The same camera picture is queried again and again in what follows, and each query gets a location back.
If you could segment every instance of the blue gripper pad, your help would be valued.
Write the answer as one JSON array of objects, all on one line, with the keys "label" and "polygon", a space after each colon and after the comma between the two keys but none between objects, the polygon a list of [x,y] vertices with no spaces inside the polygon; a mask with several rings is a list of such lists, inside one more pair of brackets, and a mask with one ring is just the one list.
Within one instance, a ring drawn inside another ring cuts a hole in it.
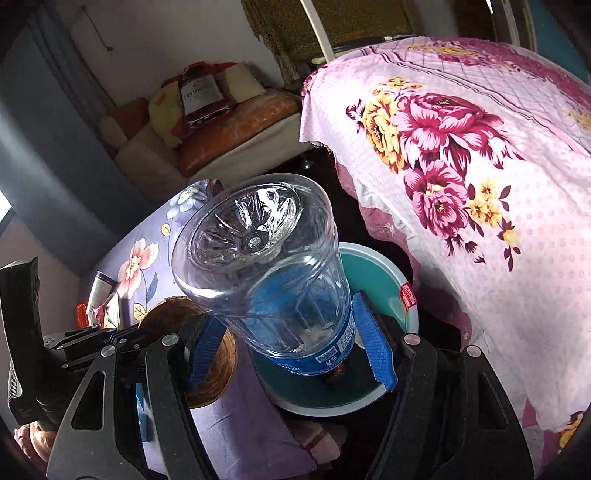
[{"label": "blue gripper pad", "polygon": [[187,391],[195,391],[200,383],[207,378],[217,349],[222,343],[226,326],[213,317],[207,318],[207,324],[191,349],[189,356],[189,376],[186,379]]},{"label": "blue gripper pad", "polygon": [[365,347],[376,381],[393,390],[398,382],[394,371],[394,353],[362,293],[353,295],[353,319]]}]

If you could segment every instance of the woven basket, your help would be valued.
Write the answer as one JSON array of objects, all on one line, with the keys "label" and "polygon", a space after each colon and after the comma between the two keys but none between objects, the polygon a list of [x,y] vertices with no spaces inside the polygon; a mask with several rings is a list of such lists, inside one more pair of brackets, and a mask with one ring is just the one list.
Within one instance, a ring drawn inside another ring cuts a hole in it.
[{"label": "woven basket", "polygon": [[[155,342],[167,333],[178,333],[184,322],[203,310],[187,297],[169,297],[152,308],[138,327],[149,331],[149,340]],[[238,350],[234,336],[226,330],[217,349],[207,378],[196,391],[186,392],[189,408],[209,405],[220,398],[230,384],[238,363]]]}]

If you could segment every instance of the window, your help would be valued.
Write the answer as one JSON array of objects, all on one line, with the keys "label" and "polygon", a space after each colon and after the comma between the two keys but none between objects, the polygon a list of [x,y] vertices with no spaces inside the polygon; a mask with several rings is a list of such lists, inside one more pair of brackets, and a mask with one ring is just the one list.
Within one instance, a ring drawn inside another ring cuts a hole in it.
[{"label": "window", "polygon": [[8,203],[8,200],[6,200],[6,197],[2,194],[2,192],[0,192],[0,222],[2,221],[4,216],[8,213],[10,208],[11,208],[10,203]]}]

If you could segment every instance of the purple floral tablecloth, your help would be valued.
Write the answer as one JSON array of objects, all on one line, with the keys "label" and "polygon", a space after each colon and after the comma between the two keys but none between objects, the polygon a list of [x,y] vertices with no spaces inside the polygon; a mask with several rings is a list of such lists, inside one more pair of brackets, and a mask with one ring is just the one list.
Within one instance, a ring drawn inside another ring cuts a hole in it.
[{"label": "purple floral tablecloth", "polygon": [[[168,297],[182,296],[170,258],[183,226],[219,183],[200,181],[174,196],[117,244],[96,266],[120,282],[122,321],[139,322]],[[86,301],[94,271],[83,279],[80,299]],[[212,405],[191,411],[197,431],[222,479],[265,480],[302,475],[316,468],[307,450],[292,437],[271,404],[252,366],[246,345],[237,340],[238,366],[224,395]],[[146,413],[150,416],[149,405]],[[148,466],[165,473],[155,439],[144,443]]]}]

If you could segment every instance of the red label sticker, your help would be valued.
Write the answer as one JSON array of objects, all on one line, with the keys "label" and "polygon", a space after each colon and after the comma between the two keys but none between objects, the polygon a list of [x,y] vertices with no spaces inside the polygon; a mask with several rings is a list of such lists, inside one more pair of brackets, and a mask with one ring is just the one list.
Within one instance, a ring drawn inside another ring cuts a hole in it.
[{"label": "red label sticker", "polygon": [[400,300],[402,300],[402,306],[406,313],[417,304],[417,298],[414,296],[410,283],[406,282],[400,287]]}]

